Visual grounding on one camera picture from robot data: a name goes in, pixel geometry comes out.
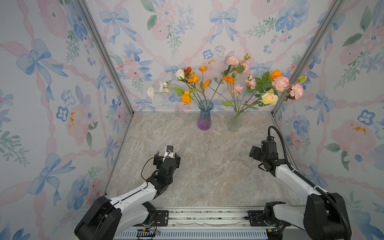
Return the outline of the pink carnation flower spray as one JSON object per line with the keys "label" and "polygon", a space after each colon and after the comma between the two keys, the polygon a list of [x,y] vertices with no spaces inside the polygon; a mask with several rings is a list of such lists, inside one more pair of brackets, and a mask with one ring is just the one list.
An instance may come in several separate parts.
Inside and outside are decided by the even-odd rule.
{"label": "pink carnation flower spray", "polygon": [[236,56],[229,56],[226,59],[226,64],[228,65],[228,68],[223,72],[224,75],[232,76],[236,79],[237,75],[243,75],[246,74],[249,69],[249,63],[248,60],[251,59],[251,55],[247,53],[244,56],[243,60],[239,60]]}

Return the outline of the white rose flower stem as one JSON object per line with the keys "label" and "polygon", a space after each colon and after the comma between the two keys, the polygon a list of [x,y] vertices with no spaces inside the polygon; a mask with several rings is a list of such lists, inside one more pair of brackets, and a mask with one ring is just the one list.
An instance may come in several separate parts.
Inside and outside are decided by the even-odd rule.
{"label": "white rose flower stem", "polygon": [[178,81],[186,84],[186,90],[189,92],[189,95],[196,99],[198,96],[196,84],[200,81],[196,73],[192,70],[188,76],[185,76],[184,69],[178,69],[176,71],[176,78]]}

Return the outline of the clear ribbed glass vase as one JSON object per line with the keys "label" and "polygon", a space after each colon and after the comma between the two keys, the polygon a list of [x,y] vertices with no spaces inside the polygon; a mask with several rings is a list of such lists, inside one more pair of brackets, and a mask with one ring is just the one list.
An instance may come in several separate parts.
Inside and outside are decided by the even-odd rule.
{"label": "clear ribbed glass vase", "polygon": [[227,123],[227,129],[228,131],[235,133],[239,130],[242,123],[242,113],[235,111],[233,116],[230,118],[229,122]]}

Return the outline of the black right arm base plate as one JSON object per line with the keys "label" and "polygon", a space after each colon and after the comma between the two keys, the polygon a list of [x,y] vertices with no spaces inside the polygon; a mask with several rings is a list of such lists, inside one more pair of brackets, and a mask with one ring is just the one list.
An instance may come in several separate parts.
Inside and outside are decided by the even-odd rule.
{"label": "black right arm base plate", "polygon": [[268,224],[265,221],[265,212],[259,210],[250,210],[247,212],[245,220],[249,221],[251,227],[267,227]]}

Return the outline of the orange rose flower stem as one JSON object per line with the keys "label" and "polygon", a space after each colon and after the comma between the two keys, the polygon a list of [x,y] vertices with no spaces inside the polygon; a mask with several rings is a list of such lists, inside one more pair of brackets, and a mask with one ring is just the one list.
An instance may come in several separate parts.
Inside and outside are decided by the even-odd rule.
{"label": "orange rose flower stem", "polygon": [[276,88],[273,86],[275,79],[271,77],[269,71],[265,72],[261,78],[255,78],[255,80],[257,83],[255,88],[256,97],[261,97],[264,93],[271,89],[274,91],[274,94],[278,93]]}

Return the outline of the orange-red gerbera flower stem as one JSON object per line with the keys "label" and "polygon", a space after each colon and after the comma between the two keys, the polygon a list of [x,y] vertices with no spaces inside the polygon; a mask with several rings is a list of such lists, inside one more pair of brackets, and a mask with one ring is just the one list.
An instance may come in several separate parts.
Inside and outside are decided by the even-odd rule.
{"label": "orange-red gerbera flower stem", "polygon": [[186,69],[184,69],[185,76],[188,76],[191,71],[192,71],[191,67],[187,67]]}

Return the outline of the cream rose flower stem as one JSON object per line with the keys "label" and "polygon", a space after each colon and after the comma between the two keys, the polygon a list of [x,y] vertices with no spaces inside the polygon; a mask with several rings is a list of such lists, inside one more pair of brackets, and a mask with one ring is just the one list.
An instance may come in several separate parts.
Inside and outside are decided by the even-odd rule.
{"label": "cream rose flower stem", "polygon": [[270,89],[265,92],[262,96],[256,98],[252,103],[244,104],[241,112],[244,112],[247,109],[256,109],[257,107],[265,107],[269,105],[276,105],[279,100],[279,96],[275,89]]}

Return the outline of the blue purple glass vase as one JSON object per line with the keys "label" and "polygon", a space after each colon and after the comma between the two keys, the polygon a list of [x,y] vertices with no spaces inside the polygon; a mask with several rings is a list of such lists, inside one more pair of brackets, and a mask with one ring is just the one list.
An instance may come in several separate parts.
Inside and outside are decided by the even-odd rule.
{"label": "blue purple glass vase", "polygon": [[214,103],[203,100],[198,103],[200,115],[197,121],[197,126],[202,131],[207,131],[212,126],[211,110],[214,108]]}

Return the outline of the white lisianthus flower stem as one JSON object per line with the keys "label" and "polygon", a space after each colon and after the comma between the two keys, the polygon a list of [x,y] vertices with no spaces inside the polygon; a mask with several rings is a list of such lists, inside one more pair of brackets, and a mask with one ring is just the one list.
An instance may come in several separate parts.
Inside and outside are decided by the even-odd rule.
{"label": "white lisianthus flower stem", "polygon": [[192,102],[198,104],[198,101],[196,100],[196,98],[192,96],[193,94],[192,90],[185,90],[179,85],[170,84],[168,82],[160,83],[160,87],[158,91],[156,91],[154,87],[149,87],[147,90],[147,97],[149,97],[151,100],[154,100],[155,95],[158,95],[158,94],[169,94],[169,95],[176,94],[180,96],[181,102],[183,102],[186,105],[189,105]]}

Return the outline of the large pink rose spray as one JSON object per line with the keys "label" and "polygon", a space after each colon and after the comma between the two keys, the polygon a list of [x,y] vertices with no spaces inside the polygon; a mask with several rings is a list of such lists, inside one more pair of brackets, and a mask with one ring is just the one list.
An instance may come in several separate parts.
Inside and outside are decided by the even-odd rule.
{"label": "large pink rose spray", "polygon": [[290,84],[289,79],[284,76],[273,77],[275,81],[273,86],[278,91],[278,96],[283,97],[284,101],[293,100],[297,101],[304,95],[303,83],[308,79],[303,75],[298,78],[298,81],[294,84]]}

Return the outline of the orange ranunculus flower spray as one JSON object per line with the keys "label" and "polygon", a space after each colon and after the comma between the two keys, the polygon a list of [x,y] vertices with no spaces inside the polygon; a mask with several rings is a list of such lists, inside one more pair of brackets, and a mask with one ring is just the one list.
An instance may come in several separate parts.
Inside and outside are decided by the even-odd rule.
{"label": "orange ranunculus flower spray", "polygon": [[238,103],[238,92],[235,91],[235,81],[236,79],[234,77],[228,75],[224,75],[220,79],[214,78],[214,84],[216,84],[216,86],[209,86],[209,89],[213,91],[211,100],[218,95],[220,98],[219,105],[232,108],[235,112],[238,112],[240,108]]}

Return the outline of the pink peony flower spray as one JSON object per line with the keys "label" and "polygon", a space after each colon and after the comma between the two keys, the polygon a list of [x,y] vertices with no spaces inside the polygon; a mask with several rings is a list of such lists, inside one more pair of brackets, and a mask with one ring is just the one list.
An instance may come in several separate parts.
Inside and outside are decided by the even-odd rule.
{"label": "pink peony flower spray", "polygon": [[232,87],[232,95],[234,101],[234,107],[236,108],[236,112],[240,113],[244,108],[244,98],[247,94],[253,94],[256,90],[257,81],[256,79],[249,74],[249,76],[245,79],[243,85],[234,84]]}

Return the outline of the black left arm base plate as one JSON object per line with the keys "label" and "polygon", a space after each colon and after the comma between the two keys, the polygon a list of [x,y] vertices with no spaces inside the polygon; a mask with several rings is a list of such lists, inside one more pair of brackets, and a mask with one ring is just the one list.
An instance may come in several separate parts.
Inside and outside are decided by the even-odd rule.
{"label": "black left arm base plate", "polygon": [[150,212],[142,225],[146,227],[167,227],[169,223],[169,213],[168,210]]}

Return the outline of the orange poppy flower spray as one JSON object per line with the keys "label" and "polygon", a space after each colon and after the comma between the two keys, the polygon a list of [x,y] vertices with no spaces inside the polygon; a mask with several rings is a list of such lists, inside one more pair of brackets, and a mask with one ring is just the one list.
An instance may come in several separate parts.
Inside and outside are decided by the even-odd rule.
{"label": "orange poppy flower spray", "polygon": [[178,81],[181,81],[187,85],[187,90],[182,94],[182,102],[185,104],[190,104],[191,101],[202,105],[206,104],[206,109],[208,108],[208,97],[206,95],[206,89],[211,84],[211,79],[205,79],[204,73],[208,70],[207,67],[199,68],[201,76],[199,77],[196,72],[192,70],[191,67],[186,69],[179,69],[176,72]]}

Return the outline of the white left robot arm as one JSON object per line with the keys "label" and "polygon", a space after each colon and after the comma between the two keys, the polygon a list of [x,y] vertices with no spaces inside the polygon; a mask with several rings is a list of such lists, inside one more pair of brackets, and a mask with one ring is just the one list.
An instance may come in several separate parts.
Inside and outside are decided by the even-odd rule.
{"label": "white left robot arm", "polygon": [[168,150],[163,156],[156,153],[153,160],[157,170],[141,186],[118,197],[96,199],[74,230],[79,240],[112,240],[130,227],[155,223],[151,201],[173,182],[181,157]]}

